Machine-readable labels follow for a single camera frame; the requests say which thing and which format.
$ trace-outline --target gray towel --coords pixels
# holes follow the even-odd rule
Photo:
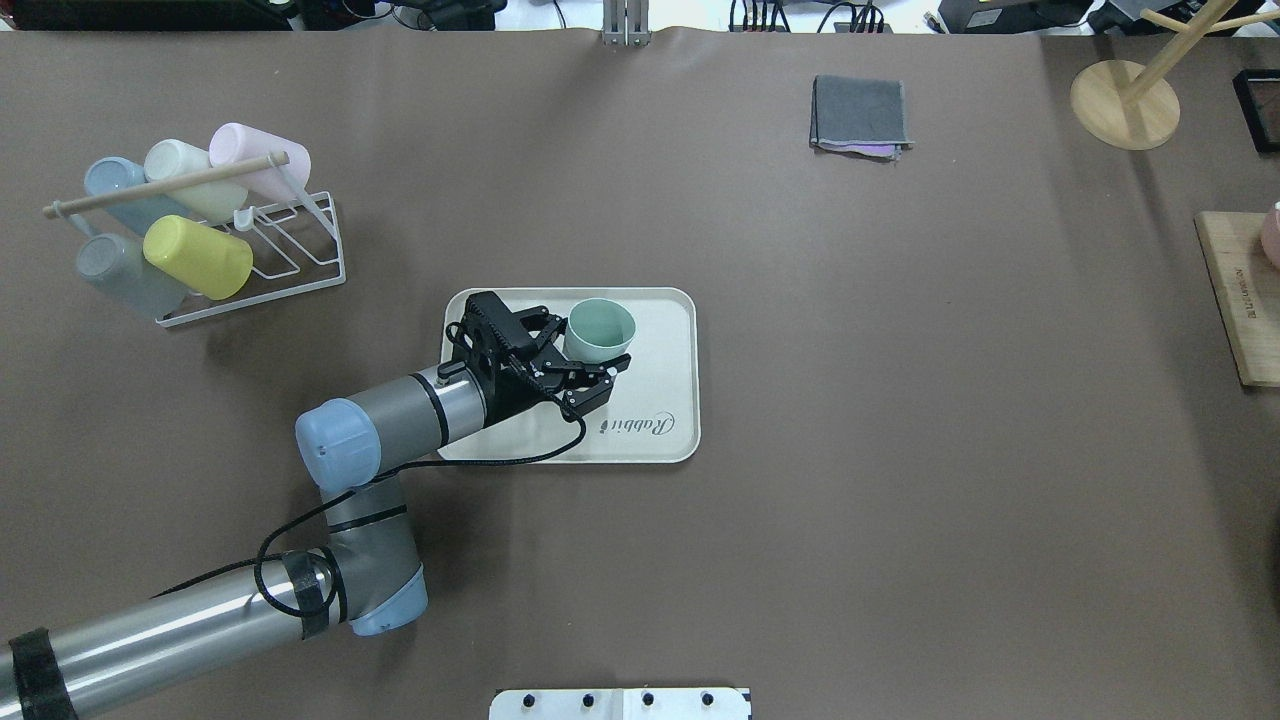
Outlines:
[[[809,145],[835,152],[897,158],[901,146],[909,142],[901,82],[814,78]]]

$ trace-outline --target brown table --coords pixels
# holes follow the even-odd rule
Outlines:
[[[1239,386],[1192,218],[1276,200],[1230,79],[1280,44],[1204,41],[1174,140],[1102,145],[1074,73],[1157,46],[0,35],[0,628],[251,555],[316,500],[294,418],[436,357],[457,291],[671,284],[700,315],[692,459],[419,471],[411,629],[114,716],[732,683],[759,717],[1275,717],[1280,395]],[[918,145],[812,151],[815,73],[905,81]],[[349,282],[173,331],[104,304],[41,205],[227,120],[312,149]]]

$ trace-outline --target wooden dowel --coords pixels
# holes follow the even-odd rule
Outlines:
[[[147,182],[142,184],[136,184],[133,187],[127,187],[124,190],[104,192],[102,195],[91,195],[88,197],[81,197],[79,200],[68,200],[67,202],[54,201],[54,205],[49,205],[47,208],[45,208],[44,213],[46,218],[52,220],[54,218],[59,217],[59,211],[64,217],[74,215],[77,213],[83,213],[86,210],[93,210],[96,208],[104,208],[106,205],[115,205],[116,202],[142,200],[143,197],[163,195],[173,190],[183,190],[186,187],[205,184],[206,182],[247,176],[248,173],[256,173],[259,170],[265,170],[271,167],[288,165],[288,164],[289,164],[289,154],[283,150],[276,150],[275,152],[271,152],[269,155],[262,155],[261,158],[250,158],[248,160],[230,163],[228,165],[221,165],[219,168],[196,170],[195,173],[187,173],[184,176],[178,176],[175,178],[169,178],[160,182]]]
[[[1138,77],[1133,78],[1133,82],[1120,91],[1120,104],[1125,108],[1132,106],[1143,95],[1151,90],[1151,86],[1160,82],[1169,70],[1174,69],[1178,60],[1181,60],[1192,47],[1204,35],[1217,20],[1222,19],[1222,15],[1235,5],[1235,0],[1208,0],[1201,12],[1196,13],[1192,22],[1187,24],[1187,32],[1178,33],[1172,40],[1165,45],[1156,58],[1151,60],[1151,64],[1146,67]]]
[[[1189,29],[1187,23],[1180,23],[1174,18],[1161,15],[1160,13],[1152,10],[1151,8],[1144,8],[1142,10],[1142,19],[1152,24],[1157,24],[1165,29],[1171,29],[1174,32],[1187,32]],[[1253,23],[1265,23],[1267,20],[1280,20],[1280,10],[1258,13],[1256,15],[1245,15],[1243,18],[1231,18],[1230,20],[1213,23],[1213,26],[1210,27],[1208,31],[1222,32],[1225,29],[1235,29],[1238,27],[1251,26]]]

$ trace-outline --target wooden cutting board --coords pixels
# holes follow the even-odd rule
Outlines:
[[[1199,213],[1199,233],[1240,383],[1280,387],[1280,269],[1262,254],[1261,213]]]

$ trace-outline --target plastic cup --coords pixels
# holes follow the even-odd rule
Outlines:
[[[84,192],[90,195],[136,187],[145,182],[147,182],[147,177],[142,165],[124,158],[102,158],[84,172]],[[186,215],[189,211],[168,195],[116,202],[108,205],[105,210],[120,220],[120,224],[138,233],[138,237],[147,234],[151,223],[160,218]]]
[[[1262,252],[1266,252],[1267,260],[1280,269],[1280,202],[1262,218]]]
[[[161,140],[147,152],[147,159],[142,163],[142,169],[146,170],[147,179],[151,182],[175,178],[211,167],[209,152],[180,140]],[[173,190],[169,195],[210,223],[230,220],[236,210],[239,210],[248,200],[248,190],[232,181],[206,182],[196,187]]]
[[[627,351],[636,319],[612,300],[591,297],[568,311],[564,356],[579,363],[604,363]]]
[[[236,178],[236,182],[275,202],[293,202],[297,196],[293,188],[280,177],[280,172],[288,173],[305,188],[307,179],[311,177],[311,154],[307,152],[306,147],[292,140],[242,126],[241,123],[227,123],[218,128],[218,132],[209,141],[209,163],[218,168],[239,160],[261,158],[276,150],[289,154],[288,165],[241,176]]]
[[[182,305],[187,286],[142,259],[142,243],[114,233],[95,236],[76,256],[86,282],[146,318],[163,318]]]
[[[253,249],[247,242],[178,215],[151,225],[142,252],[148,263],[210,300],[239,292],[253,270]]]

